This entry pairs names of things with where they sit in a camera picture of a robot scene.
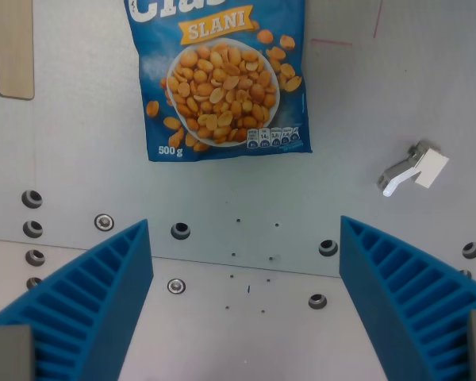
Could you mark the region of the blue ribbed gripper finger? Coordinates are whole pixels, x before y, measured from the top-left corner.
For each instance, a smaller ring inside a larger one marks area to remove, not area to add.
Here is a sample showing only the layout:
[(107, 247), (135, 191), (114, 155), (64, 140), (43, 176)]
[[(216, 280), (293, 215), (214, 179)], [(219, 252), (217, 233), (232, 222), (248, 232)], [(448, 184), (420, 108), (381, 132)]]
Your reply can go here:
[(474, 280), (346, 216), (340, 219), (340, 276), (387, 379), (470, 379)]
[(0, 326), (33, 331), (36, 380), (117, 380), (153, 277), (142, 220), (11, 302)]

